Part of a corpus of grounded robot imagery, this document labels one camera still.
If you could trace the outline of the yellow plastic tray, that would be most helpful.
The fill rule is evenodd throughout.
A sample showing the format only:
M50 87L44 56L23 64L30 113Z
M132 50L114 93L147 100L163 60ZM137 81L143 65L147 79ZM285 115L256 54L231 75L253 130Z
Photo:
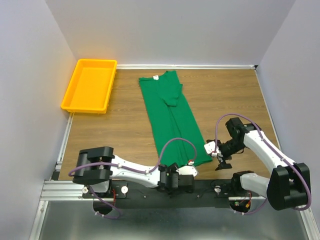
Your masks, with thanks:
M105 114L116 70L116 60L79 59L60 107L69 113Z

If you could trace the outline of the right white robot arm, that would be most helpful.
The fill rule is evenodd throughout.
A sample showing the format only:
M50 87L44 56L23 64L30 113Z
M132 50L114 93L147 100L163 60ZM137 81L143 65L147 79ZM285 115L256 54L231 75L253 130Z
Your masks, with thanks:
M234 173L230 191L241 196L250 191L264 197L277 211L295 209L307 210L312 203L310 169L304 163L296 163L281 152L252 120L243 123L242 115L232 113L225 126L231 137L221 143L214 139L212 150L208 152L219 161L218 170L229 169L226 160L245 148L250 149L262 161L270 177L262 177L253 171Z

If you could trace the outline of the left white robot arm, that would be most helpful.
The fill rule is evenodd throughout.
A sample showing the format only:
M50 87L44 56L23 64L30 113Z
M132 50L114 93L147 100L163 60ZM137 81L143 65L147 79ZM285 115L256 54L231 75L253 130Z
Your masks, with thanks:
M195 189L197 169L192 164L179 167L159 164L146 166L114 155L112 147L83 149L78 154L76 167L68 175L72 182L91 187L101 198L111 191L109 181L124 180L140 184L149 189L172 194L176 191L192 193Z

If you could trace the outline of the green t shirt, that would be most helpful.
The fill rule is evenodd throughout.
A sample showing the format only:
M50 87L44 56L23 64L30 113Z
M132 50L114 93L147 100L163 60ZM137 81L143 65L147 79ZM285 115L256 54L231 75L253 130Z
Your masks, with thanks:
M199 166L212 161L176 71L138 80L161 164Z

